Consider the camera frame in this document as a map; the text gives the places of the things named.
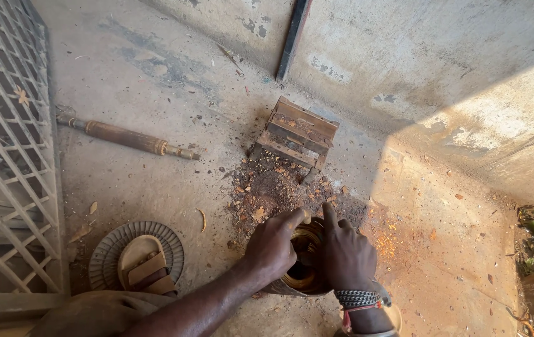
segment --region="round metal grate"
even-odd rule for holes
[[[90,258],[88,278],[95,290],[123,290],[117,276],[117,262],[123,249],[134,238],[150,234],[161,241],[165,262],[173,282],[177,283],[184,269],[184,247],[169,227],[154,221],[136,221],[114,229],[99,242]]]

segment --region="brown sandal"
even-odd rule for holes
[[[123,249],[117,270],[121,286],[126,291],[156,295],[170,295],[171,292],[177,294],[165,263],[163,246],[152,235],[141,235],[132,240]]]

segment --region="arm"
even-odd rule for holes
[[[357,234],[348,220],[337,221],[331,203],[323,203],[325,222],[325,270],[334,290],[374,291],[377,251],[367,237]],[[368,335],[394,327],[381,308],[348,313],[353,333]]]
[[[296,262],[290,237],[305,211],[284,212],[259,224],[244,256],[217,280],[143,318],[122,337],[210,336],[244,300]]]

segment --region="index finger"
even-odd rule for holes
[[[280,226],[290,235],[307,217],[310,218],[310,213],[302,208],[297,208],[291,212],[280,213],[276,218],[281,220]]]
[[[323,207],[323,220],[325,222],[325,232],[331,233],[338,230],[338,215],[336,214],[336,210],[333,209],[333,206],[331,203],[323,203],[321,205]]]

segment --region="sandal strap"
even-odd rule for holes
[[[175,284],[173,283],[171,275],[167,275],[166,277],[144,288],[143,293],[163,295],[169,291],[174,291],[174,290],[175,290]]]
[[[147,260],[145,263],[141,264],[138,267],[135,267],[128,272],[128,277],[126,278],[126,283],[131,287],[136,283],[144,280],[147,276],[158,271],[161,268],[165,268],[165,255],[163,252],[158,252],[157,255],[153,256],[151,259]]]

